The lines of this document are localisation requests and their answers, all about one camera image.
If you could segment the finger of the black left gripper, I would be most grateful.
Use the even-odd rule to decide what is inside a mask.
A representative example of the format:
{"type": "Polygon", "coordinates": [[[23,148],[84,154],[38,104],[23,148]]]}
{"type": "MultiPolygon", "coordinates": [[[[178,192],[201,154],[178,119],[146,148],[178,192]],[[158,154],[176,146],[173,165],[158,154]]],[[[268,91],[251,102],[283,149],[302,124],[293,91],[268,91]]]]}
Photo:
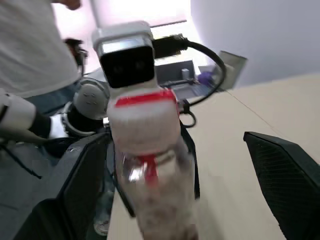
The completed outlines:
{"type": "Polygon", "coordinates": [[[107,174],[131,218],[136,217],[132,197],[128,192],[130,174],[133,170],[131,159],[115,146],[111,140],[107,147],[107,174]]]}
{"type": "Polygon", "coordinates": [[[180,123],[180,134],[183,138],[184,143],[187,146],[188,153],[192,155],[192,162],[194,166],[194,198],[197,200],[201,196],[200,192],[200,181],[199,181],[199,170],[198,170],[198,162],[197,162],[197,154],[196,154],[196,145],[189,134],[187,128],[183,125],[183,123],[180,123]]]}

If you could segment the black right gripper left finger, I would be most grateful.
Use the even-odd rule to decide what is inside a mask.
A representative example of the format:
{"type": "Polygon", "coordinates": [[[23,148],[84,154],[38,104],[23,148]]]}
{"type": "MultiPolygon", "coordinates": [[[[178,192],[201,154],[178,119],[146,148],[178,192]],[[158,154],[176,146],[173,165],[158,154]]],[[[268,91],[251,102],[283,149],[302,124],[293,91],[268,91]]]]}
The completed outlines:
{"type": "Polygon", "coordinates": [[[70,145],[18,213],[16,240],[84,240],[105,175],[109,133],[70,145]]]}

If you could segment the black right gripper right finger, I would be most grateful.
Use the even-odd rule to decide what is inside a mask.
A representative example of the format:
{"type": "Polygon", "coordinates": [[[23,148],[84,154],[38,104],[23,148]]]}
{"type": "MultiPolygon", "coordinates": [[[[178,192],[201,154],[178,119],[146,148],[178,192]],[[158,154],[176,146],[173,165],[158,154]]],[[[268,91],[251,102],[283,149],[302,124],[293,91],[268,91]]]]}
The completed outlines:
{"type": "Polygon", "coordinates": [[[261,192],[287,240],[320,238],[320,166],[298,144],[258,132],[243,136],[261,192]]]}

